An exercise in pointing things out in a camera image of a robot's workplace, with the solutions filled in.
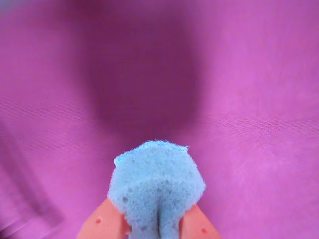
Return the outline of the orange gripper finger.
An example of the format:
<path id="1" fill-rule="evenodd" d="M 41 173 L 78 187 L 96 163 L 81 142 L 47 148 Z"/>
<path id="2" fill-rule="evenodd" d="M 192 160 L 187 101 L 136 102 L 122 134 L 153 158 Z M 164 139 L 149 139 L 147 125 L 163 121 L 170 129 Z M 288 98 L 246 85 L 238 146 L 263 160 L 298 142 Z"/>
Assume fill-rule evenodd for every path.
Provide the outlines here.
<path id="1" fill-rule="evenodd" d="M 106 199 L 84 222 L 77 239 L 124 239 L 131 233 L 131 227 L 122 215 Z"/>
<path id="2" fill-rule="evenodd" d="M 222 239 L 198 205 L 188 210 L 179 222 L 180 239 Z"/>

